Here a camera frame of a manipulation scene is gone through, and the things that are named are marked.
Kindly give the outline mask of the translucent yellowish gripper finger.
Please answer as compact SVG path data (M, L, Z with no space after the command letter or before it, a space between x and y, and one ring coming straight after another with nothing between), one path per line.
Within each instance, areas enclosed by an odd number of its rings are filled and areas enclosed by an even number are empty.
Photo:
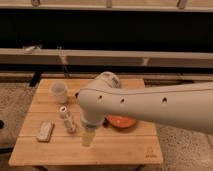
M95 137L95 130L93 128L85 128L82 135L82 145L89 147Z

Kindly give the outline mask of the white gripper wrist block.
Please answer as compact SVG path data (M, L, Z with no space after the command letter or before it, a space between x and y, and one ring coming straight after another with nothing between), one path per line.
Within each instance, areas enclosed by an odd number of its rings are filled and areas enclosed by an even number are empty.
M105 116L102 114L95 114L91 112L83 111L80 116L81 123L86 129L97 129L105 120Z

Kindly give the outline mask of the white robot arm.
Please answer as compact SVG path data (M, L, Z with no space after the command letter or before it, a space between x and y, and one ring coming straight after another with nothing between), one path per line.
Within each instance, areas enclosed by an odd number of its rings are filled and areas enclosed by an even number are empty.
M102 72L81 87L76 100L86 129L118 115L202 132L213 146L213 82L123 88L117 75Z

